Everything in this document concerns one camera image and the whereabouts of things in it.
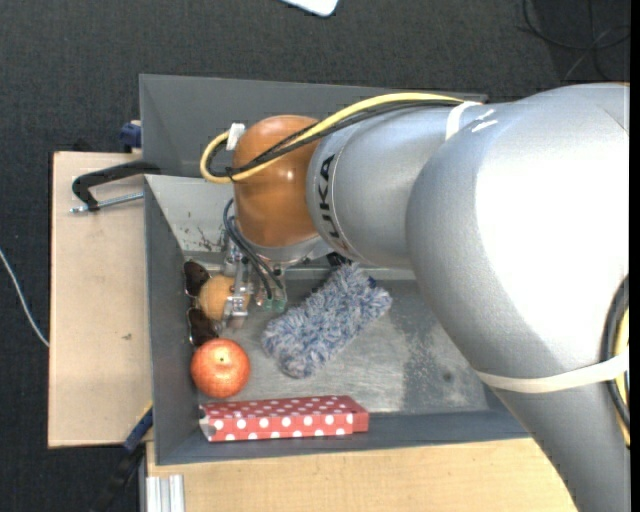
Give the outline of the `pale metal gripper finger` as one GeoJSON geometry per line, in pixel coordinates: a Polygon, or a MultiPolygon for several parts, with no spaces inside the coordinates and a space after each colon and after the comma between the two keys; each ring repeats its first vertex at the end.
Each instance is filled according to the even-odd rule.
{"type": "Polygon", "coordinates": [[[232,296],[227,301],[227,327],[241,328],[248,318],[249,299],[245,296],[232,296]]]}

